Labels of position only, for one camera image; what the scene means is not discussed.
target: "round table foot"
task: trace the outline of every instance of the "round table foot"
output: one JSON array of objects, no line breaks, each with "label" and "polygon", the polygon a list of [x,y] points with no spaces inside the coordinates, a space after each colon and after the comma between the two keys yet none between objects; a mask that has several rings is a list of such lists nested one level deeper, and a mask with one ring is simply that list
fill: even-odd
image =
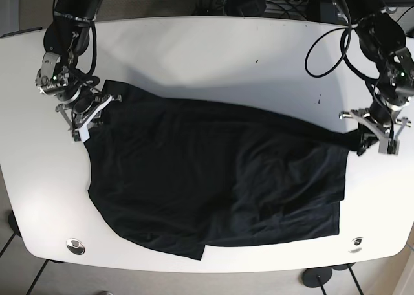
[{"label": "round table foot", "polygon": [[319,267],[310,268],[303,272],[302,282],[306,287],[321,287],[326,284],[332,277],[332,268]]}]

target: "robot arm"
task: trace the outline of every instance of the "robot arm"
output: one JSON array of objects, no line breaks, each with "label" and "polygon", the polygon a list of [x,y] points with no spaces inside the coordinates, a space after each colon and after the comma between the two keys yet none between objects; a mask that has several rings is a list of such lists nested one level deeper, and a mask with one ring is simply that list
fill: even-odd
[{"label": "robot arm", "polygon": [[[345,0],[356,25],[360,47],[365,56],[376,64],[379,79],[360,73],[351,62],[344,61],[359,76],[373,96],[367,109],[342,112],[343,118],[354,118],[361,132],[361,152],[373,142],[380,141],[380,152],[398,154],[398,135],[408,119],[397,119],[402,108],[414,96],[414,62],[406,48],[406,37],[400,26],[385,13],[381,0]],[[100,111],[119,96],[93,93],[99,78],[93,76],[96,65],[96,31],[94,18],[102,0],[58,0],[54,8],[54,22],[44,38],[46,54],[38,72],[36,85],[44,94],[56,96],[62,104],[57,106],[69,123],[75,140],[89,138],[87,124],[100,116]],[[79,56],[89,45],[89,30],[93,35],[93,61],[84,73],[76,68]],[[341,45],[347,37],[344,32]],[[65,114],[71,111],[71,118]],[[394,135],[394,124],[402,127]]]},{"label": "robot arm", "polygon": [[[119,96],[102,95],[95,88],[99,78],[96,67],[96,30],[94,19],[103,0],[58,0],[53,23],[43,39],[46,54],[36,78],[40,92],[56,96],[62,103],[56,107],[70,126],[73,139],[85,142],[88,127],[97,122],[110,101]],[[88,72],[76,68],[78,58],[86,51],[93,35],[93,58]]]},{"label": "robot arm", "polygon": [[[363,81],[373,96],[368,109],[343,112],[342,117],[354,118],[360,125],[363,153],[370,137],[380,141],[380,152],[398,155],[398,135],[404,126],[411,127],[407,118],[398,119],[401,110],[414,96],[414,63],[406,47],[406,36],[401,27],[385,12],[381,0],[345,0],[351,13],[352,23],[360,39],[364,55],[375,63],[379,79],[368,78],[356,70],[346,58],[344,61]],[[341,39],[343,52],[345,32]],[[395,135],[394,125],[401,125]]]}]

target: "table surface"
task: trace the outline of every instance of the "table surface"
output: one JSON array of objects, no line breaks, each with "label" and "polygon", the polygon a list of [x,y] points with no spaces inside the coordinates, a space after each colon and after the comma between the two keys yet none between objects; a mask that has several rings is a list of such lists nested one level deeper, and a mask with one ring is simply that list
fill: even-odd
[{"label": "table surface", "polygon": [[[98,23],[96,75],[160,96],[251,105],[333,131],[357,128],[343,110],[369,107],[364,82],[344,64],[311,78],[303,62],[312,43],[332,25],[230,17],[134,19]],[[72,143],[54,108],[57,99],[34,85],[44,31],[0,39],[0,165],[27,249],[69,263],[164,272],[259,272],[365,261],[398,253],[414,221],[414,130],[404,130],[400,155],[350,153],[340,235],[280,245],[207,246],[201,261],[145,249],[118,237],[89,200],[90,165],[82,143]],[[316,46],[310,69],[323,72],[340,56],[341,32]],[[411,50],[414,41],[408,40]],[[350,60],[378,76],[354,35]],[[80,58],[89,69],[91,46]],[[414,119],[414,106],[404,109]],[[353,239],[363,238],[361,251]],[[72,254],[69,238],[84,255]]]}]

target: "metal grommet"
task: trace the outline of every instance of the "metal grommet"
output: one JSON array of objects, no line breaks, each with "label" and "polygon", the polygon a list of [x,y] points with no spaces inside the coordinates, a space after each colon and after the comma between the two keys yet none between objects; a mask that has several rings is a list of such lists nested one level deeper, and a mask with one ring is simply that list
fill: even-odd
[{"label": "metal grommet", "polygon": [[66,240],[66,246],[73,254],[82,255],[85,253],[85,247],[79,240],[70,238]]},{"label": "metal grommet", "polygon": [[355,238],[351,242],[353,248],[349,250],[349,253],[358,253],[362,250],[362,247],[360,246],[362,244],[362,238]]}]

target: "black garment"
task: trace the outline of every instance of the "black garment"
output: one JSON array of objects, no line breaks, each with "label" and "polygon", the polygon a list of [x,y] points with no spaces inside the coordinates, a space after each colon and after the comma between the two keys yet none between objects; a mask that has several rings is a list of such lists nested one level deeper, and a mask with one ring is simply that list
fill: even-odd
[{"label": "black garment", "polygon": [[90,130],[89,197],[120,236],[201,259],[205,245],[339,234],[345,167],[357,141],[241,105],[167,99],[126,83]]}]

